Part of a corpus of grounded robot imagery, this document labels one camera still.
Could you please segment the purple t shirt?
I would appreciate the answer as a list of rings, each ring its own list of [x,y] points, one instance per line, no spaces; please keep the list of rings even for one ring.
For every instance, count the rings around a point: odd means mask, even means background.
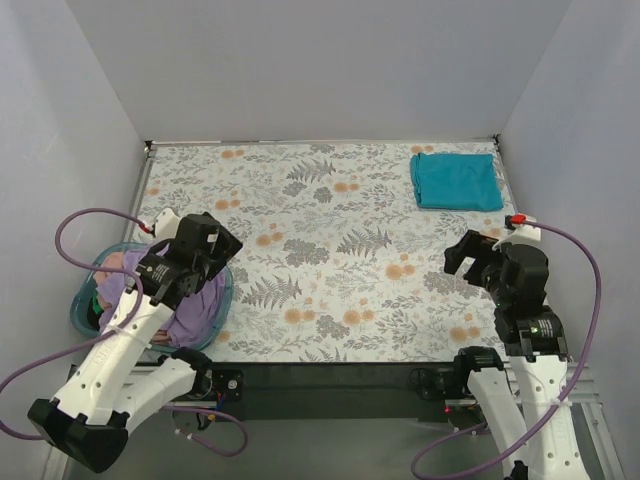
[[[184,298],[170,319],[156,332],[152,343],[172,348],[193,348],[202,344],[212,333],[226,284],[226,273],[221,272],[199,292]],[[101,314],[100,330],[109,323],[118,303]]]

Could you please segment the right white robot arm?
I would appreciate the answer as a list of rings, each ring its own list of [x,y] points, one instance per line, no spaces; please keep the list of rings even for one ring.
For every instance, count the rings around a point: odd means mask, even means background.
[[[472,264],[464,279],[485,290],[505,353],[466,347],[452,383],[474,397],[501,454],[507,479],[586,479],[574,429],[569,356],[560,318],[546,303],[549,260],[514,233],[506,241],[467,231],[444,253],[444,271]]]

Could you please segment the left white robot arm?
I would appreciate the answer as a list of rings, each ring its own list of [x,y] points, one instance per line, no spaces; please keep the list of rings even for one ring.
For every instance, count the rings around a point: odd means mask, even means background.
[[[152,372],[125,382],[184,299],[226,274],[242,243],[210,214],[163,211],[149,229],[157,241],[136,263],[103,333],[73,376],[28,418],[40,436],[95,473],[109,469],[129,436],[174,400],[232,401],[242,377],[219,370],[201,351],[181,347]]]

